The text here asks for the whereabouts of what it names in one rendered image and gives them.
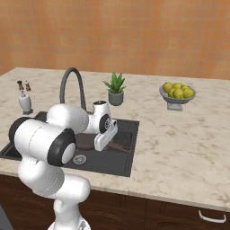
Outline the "dark grey arched tap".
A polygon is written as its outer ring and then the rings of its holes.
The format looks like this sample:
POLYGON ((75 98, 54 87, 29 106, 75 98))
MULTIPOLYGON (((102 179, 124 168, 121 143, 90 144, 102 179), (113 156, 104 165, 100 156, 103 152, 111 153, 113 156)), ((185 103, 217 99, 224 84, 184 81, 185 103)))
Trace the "dark grey arched tap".
POLYGON ((70 67, 67 69, 67 71, 64 73, 61 84, 60 84, 60 90, 59 90, 59 102, 60 103, 65 103, 65 90, 66 90, 66 82, 71 73, 75 73, 78 85, 79 85, 79 92, 80 92, 80 102, 81 102, 81 108, 85 111, 86 109, 86 101, 84 97, 84 85, 83 85, 83 80, 82 77, 79 73, 79 71, 75 67, 70 67))

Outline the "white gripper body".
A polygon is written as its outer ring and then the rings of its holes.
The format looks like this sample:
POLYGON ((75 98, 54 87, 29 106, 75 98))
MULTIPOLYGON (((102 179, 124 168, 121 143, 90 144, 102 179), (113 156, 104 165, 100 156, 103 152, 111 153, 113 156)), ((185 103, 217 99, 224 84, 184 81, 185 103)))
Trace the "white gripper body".
POLYGON ((109 128, 103 133, 98 134, 94 139, 94 148, 97 151, 102 151, 104 147, 114 138, 118 132, 118 124, 116 120, 113 120, 109 128))

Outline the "dark grey sink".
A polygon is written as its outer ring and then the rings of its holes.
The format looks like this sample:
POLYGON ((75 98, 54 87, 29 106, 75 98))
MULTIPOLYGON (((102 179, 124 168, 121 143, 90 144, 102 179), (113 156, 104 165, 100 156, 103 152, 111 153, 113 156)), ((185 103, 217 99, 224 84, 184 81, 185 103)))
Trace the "dark grey sink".
POLYGON ((131 174, 139 122, 117 119, 118 132, 112 140, 97 151, 94 148, 95 134, 75 134, 76 150, 64 167, 93 173, 129 177, 131 174))

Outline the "dark wood cupboard door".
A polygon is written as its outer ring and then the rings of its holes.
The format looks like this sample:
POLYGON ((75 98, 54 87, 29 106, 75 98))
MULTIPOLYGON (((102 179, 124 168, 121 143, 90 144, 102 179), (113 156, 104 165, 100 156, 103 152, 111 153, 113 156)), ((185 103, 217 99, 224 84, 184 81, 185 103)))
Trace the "dark wood cupboard door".
POLYGON ((230 230, 230 213, 213 209, 197 208, 193 206, 165 202, 162 207, 162 214, 167 221, 175 223, 176 230, 230 230), (200 217, 224 220, 224 223, 213 223, 200 217))

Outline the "green plant in grey pot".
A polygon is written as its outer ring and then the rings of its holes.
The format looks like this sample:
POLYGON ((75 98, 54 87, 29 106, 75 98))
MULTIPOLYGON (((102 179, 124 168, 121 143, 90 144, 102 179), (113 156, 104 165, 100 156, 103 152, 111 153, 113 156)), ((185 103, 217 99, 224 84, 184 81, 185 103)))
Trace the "green plant in grey pot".
POLYGON ((111 81, 104 82, 104 84, 108 87, 108 97, 109 103, 113 106, 120 106, 124 100, 124 89, 123 85, 125 82, 125 78, 122 74, 116 75, 115 72, 111 75, 111 81))

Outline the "grey fruit bowl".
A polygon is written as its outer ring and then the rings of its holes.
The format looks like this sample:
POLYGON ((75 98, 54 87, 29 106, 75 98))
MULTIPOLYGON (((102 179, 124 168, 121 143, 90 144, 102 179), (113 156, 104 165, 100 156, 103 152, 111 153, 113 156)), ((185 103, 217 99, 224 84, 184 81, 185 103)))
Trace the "grey fruit bowl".
POLYGON ((168 96, 168 94, 164 91, 163 87, 160 86, 159 93, 163 97, 163 99, 167 102, 167 109, 171 111, 181 111, 182 105, 188 103, 189 101, 193 100, 196 95, 193 95, 192 97, 188 99, 175 99, 168 96))

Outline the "dark wood cupboard panel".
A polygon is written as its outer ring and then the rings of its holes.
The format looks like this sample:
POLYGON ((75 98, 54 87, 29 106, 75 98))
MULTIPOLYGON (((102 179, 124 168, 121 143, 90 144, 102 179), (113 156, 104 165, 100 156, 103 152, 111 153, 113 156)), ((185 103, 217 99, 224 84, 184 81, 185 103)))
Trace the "dark wood cupboard panel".
POLYGON ((146 199, 92 190, 79 205, 92 230, 144 230, 146 199))

